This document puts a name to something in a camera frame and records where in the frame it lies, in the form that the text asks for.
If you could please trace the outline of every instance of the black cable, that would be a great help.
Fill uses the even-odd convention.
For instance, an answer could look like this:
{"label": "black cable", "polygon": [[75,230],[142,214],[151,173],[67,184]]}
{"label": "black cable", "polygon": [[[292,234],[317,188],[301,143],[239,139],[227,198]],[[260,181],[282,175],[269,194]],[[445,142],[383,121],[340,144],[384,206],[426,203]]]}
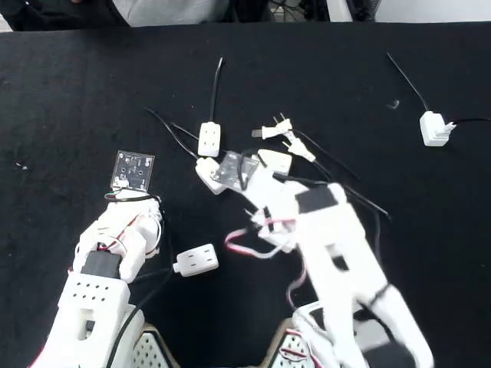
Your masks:
{"label": "black cable", "polygon": [[218,90],[218,81],[220,79],[220,71],[222,70],[223,57],[220,58],[215,71],[215,80],[213,81],[212,101],[209,107],[209,121],[215,121],[215,106],[216,92]]}
{"label": "black cable", "polygon": [[350,186],[343,184],[343,187],[346,189],[346,192],[348,192],[348,194],[350,196],[352,196],[354,199],[356,199],[358,201],[358,203],[364,205],[365,207],[368,207],[369,209],[377,210],[380,213],[382,213],[385,217],[387,217],[387,219],[389,221],[392,220],[389,212],[387,212],[385,209],[381,208],[379,205],[376,205],[370,199],[362,196],[362,194],[358,193],[356,190],[354,190]]}
{"label": "black cable", "polygon": [[378,264],[382,268],[382,251],[381,251],[381,216],[380,213],[374,211],[375,215],[375,236],[374,236],[374,254]]}
{"label": "black cable", "polygon": [[322,146],[320,144],[318,144],[317,142],[315,142],[310,136],[308,136],[307,134],[305,134],[302,131],[297,130],[297,129],[293,129],[292,132],[298,133],[301,136],[303,136],[313,146],[315,146],[318,150],[320,150],[322,153],[324,153],[333,163],[338,164],[341,168],[343,168],[347,173],[349,173],[355,179],[357,179],[357,180],[361,179],[361,177],[354,170],[350,169],[350,167],[348,165],[346,165],[340,159],[338,159],[335,156],[333,156],[332,154],[330,154],[326,149],[322,148]]}
{"label": "black cable", "polygon": [[457,124],[461,124],[461,123],[469,123],[471,121],[475,121],[475,122],[486,121],[488,123],[491,123],[491,118],[488,118],[488,117],[466,117],[463,119],[452,120],[451,123],[457,125]]}
{"label": "black cable", "polygon": [[319,161],[315,160],[312,165],[326,178],[328,182],[332,182],[332,173],[327,170]]}
{"label": "black cable", "polygon": [[414,84],[410,81],[409,77],[402,71],[402,69],[399,67],[399,65],[397,65],[396,61],[394,60],[394,58],[392,57],[392,55],[390,55],[388,52],[387,52],[387,57],[389,58],[389,60],[392,62],[392,64],[394,64],[394,66],[397,68],[397,70],[399,71],[400,75],[402,75],[404,77],[404,79],[406,80],[406,82],[411,86],[411,88],[413,89],[413,91],[417,94],[417,96],[420,98],[420,101],[421,103],[423,104],[423,107],[424,107],[424,110],[425,111],[429,111],[430,108],[428,107],[428,104],[427,102],[424,100],[423,96],[420,94],[420,92],[416,89],[416,87],[414,86]]}
{"label": "black cable", "polygon": [[159,202],[159,206],[160,206],[160,198],[157,197],[156,195],[154,196],[153,194],[148,194],[145,196],[142,195],[140,197],[116,198],[113,193],[106,193],[106,194],[104,194],[104,199],[106,199],[108,202],[111,202],[111,203],[141,202],[141,201],[146,201],[147,199],[155,199],[157,202]]}
{"label": "black cable", "polygon": [[239,179],[239,183],[240,183],[240,189],[242,191],[246,190],[247,189],[247,184],[249,183],[249,179],[247,179],[247,181],[244,181],[244,178],[242,176],[242,168],[244,166],[244,157],[245,156],[250,156],[250,155],[257,155],[258,159],[259,159],[259,162],[264,166],[266,167],[266,163],[265,161],[262,159],[261,155],[259,155],[258,153],[258,150],[257,149],[254,149],[254,148],[249,148],[249,149],[246,149],[244,152],[242,152],[239,156],[239,161],[237,162],[237,178]]}
{"label": "black cable", "polygon": [[299,182],[301,184],[304,184],[306,186],[323,186],[329,184],[328,182],[324,180],[311,180],[311,179],[306,179],[306,178],[298,178],[297,176],[290,176],[290,175],[285,175],[281,174],[279,172],[274,172],[273,173],[273,178],[278,179],[278,180],[291,180],[293,182]]}
{"label": "black cable", "polygon": [[119,331],[119,333],[117,334],[116,336],[116,339],[114,340],[114,345],[111,349],[111,352],[109,354],[109,359],[107,360],[107,365],[106,365],[106,368],[111,368],[111,365],[112,363],[114,362],[114,357],[116,356],[116,352],[117,352],[117,346],[119,345],[120,341],[121,341],[121,338],[123,337],[124,335],[124,331],[128,328],[128,326],[130,325],[130,322],[131,320],[135,317],[135,315],[137,314],[137,312],[143,308],[143,306],[148,303],[148,301],[150,301],[155,295],[158,294],[158,292],[160,291],[160,289],[168,282],[168,280],[170,279],[170,276],[172,275],[173,273],[173,267],[172,267],[172,263],[173,263],[173,245],[172,245],[172,239],[171,239],[171,233],[170,233],[170,227],[169,227],[169,221],[168,221],[168,218],[162,217],[163,219],[163,222],[166,224],[166,237],[165,239],[167,239],[167,247],[169,249],[169,263],[170,263],[170,267],[167,269],[168,270],[168,273],[167,275],[165,276],[165,278],[162,280],[161,283],[159,283],[154,289],[152,289],[141,301],[140,303],[137,304],[137,306],[131,311],[130,315],[128,316],[128,318],[124,321],[124,324],[123,326],[121,326],[121,329]]}
{"label": "black cable", "polygon": [[121,326],[120,332],[117,334],[116,339],[114,340],[114,345],[113,348],[110,351],[109,354],[109,359],[107,360],[106,368],[111,368],[113,362],[114,362],[114,357],[116,356],[117,352],[117,347],[121,341],[121,338],[124,335],[124,331],[128,328],[130,325],[131,321],[137,315],[138,311],[145,306],[146,303],[148,303],[149,300],[151,300],[155,295],[157,295],[162,289],[162,287],[168,282],[170,279],[170,276],[172,275],[172,271],[169,270],[169,273],[166,275],[166,277],[160,282],[154,289],[152,289],[141,301],[140,303],[137,304],[137,306],[131,311],[130,315],[128,318],[124,321],[123,326]]}
{"label": "black cable", "polygon": [[181,132],[187,134],[188,136],[190,136],[191,138],[193,138],[194,140],[199,140],[199,138],[197,136],[195,136],[194,134],[192,134],[190,131],[184,129],[183,127],[181,127],[180,125],[177,125],[176,123],[173,123],[172,121],[169,122],[170,125],[172,125],[174,128],[180,130]]}
{"label": "black cable", "polygon": [[149,109],[148,107],[145,107],[145,111],[151,113],[157,120],[159,120],[166,128],[169,130],[170,135],[175,139],[175,141],[185,150],[190,154],[194,159],[198,159],[199,156],[196,155],[188,146],[186,146],[180,139],[179,137],[173,132],[172,129],[170,129],[169,124],[154,110]]}
{"label": "black cable", "polygon": [[152,278],[155,278],[157,276],[161,276],[162,274],[165,274],[168,271],[169,271],[169,268],[162,268],[158,271],[148,272],[147,274],[142,274],[141,276],[137,276],[131,284],[132,285],[139,284],[140,282],[144,282],[144,281],[150,280]]}

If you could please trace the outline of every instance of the red and white wire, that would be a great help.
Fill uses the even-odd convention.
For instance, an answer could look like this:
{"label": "red and white wire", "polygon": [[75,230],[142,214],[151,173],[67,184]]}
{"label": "red and white wire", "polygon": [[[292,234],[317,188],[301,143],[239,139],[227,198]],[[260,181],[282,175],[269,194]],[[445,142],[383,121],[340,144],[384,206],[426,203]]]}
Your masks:
{"label": "red and white wire", "polygon": [[293,303],[292,292],[295,289],[301,287],[305,283],[306,279],[307,279],[307,269],[305,268],[305,263],[303,262],[302,259],[302,272],[300,276],[296,280],[292,281],[288,286],[288,288],[286,289],[286,300],[288,301],[290,307],[292,307],[293,310],[297,309],[297,307],[295,306],[295,303]]}
{"label": "red and white wire", "polygon": [[[276,219],[276,220],[268,219],[265,221],[264,226],[271,225],[271,224],[274,224],[277,222],[283,223],[283,222],[293,222],[293,221],[294,221],[294,219],[286,219],[286,220],[284,220],[284,219]],[[225,238],[225,246],[229,250],[234,251],[235,253],[239,253],[241,255],[249,255],[251,257],[255,257],[258,259],[270,259],[282,250],[282,246],[279,245],[279,246],[274,247],[271,251],[268,251],[266,253],[261,253],[259,251],[256,251],[255,249],[252,249],[249,247],[244,247],[243,245],[237,245],[237,244],[232,243],[232,240],[247,234],[247,232],[249,232],[249,230],[247,228],[241,228],[239,230],[235,230],[235,231],[231,232]]]}
{"label": "red and white wire", "polygon": [[319,358],[317,358],[315,356],[315,354],[313,353],[312,348],[310,346],[310,343],[308,343],[308,341],[303,337],[302,333],[298,332],[297,330],[292,330],[290,328],[287,328],[285,330],[285,332],[287,334],[289,334],[289,335],[295,335],[297,337],[300,337],[305,342],[305,345],[307,345],[308,353],[310,354],[310,358],[312,359],[312,361],[314,362],[314,364],[316,365],[316,367],[317,368],[324,368],[324,366],[322,365],[322,363],[319,360]]}

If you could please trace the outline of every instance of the metal prong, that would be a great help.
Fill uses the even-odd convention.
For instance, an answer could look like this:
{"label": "metal prong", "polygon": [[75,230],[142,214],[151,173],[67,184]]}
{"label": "metal prong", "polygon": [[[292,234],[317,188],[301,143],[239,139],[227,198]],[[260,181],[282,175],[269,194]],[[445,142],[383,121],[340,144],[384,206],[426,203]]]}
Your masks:
{"label": "metal prong", "polygon": [[262,137],[262,130],[261,129],[254,129],[251,132],[252,138],[261,138]]}

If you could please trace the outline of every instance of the red wire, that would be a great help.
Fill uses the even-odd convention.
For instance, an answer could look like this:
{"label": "red wire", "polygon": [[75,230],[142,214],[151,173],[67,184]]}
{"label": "red wire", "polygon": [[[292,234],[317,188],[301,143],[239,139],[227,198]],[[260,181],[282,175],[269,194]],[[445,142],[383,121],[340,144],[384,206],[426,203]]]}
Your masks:
{"label": "red wire", "polygon": [[291,354],[291,355],[295,355],[297,357],[301,357],[301,358],[306,358],[307,357],[306,354],[299,353],[298,351],[294,351],[294,350],[289,349],[287,347],[282,347],[280,350],[283,351],[283,352],[285,352],[285,353],[288,353],[288,354]]}

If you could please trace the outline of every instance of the black cloth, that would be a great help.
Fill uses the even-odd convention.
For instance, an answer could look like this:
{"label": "black cloth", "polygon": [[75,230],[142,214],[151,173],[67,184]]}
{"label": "black cloth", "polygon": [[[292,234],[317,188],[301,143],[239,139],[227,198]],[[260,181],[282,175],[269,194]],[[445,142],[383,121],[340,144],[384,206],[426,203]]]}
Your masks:
{"label": "black cloth", "polygon": [[14,31],[127,26],[111,0],[0,0],[0,14]]}
{"label": "black cloth", "polygon": [[[399,61],[431,109],[448,118],[491,116],[490,32],[478,23],[0,34],[2,365],[26,366],[43,346],[77,239],[106,207],[119,149],[157,156],[150,191],[163,197],[174,251],[212,242],[220,261],[208,274],[174,276],[145,307],[146,319],[184,367],[264,357],[291,315],[285,289],[300,272],[299,258],[260,261],[225,251],[225,235],[247,224],[242,209],[251,205],[234,192],[213,195],[195,161],[143,111],[152,107],[197,133],[223,56],[222,145],[284,150],[281,139],[250,137],[283,112],[343,159],[362,176],[352,186],[392,215],[382,228],[384,269],[437,366],[490,366],[491,126],[462,124],[445,147],[425,147],[420,101],[385,55]],[[292,175],[321,179],[299,158]],[[372,239],[373,215],[357,210]],[[164,264],[165,256],[152,259],[142,272]],[[133,299],[152,285],[132,287]],[[294,298],[300,304],[313,295],[305,287]]]}

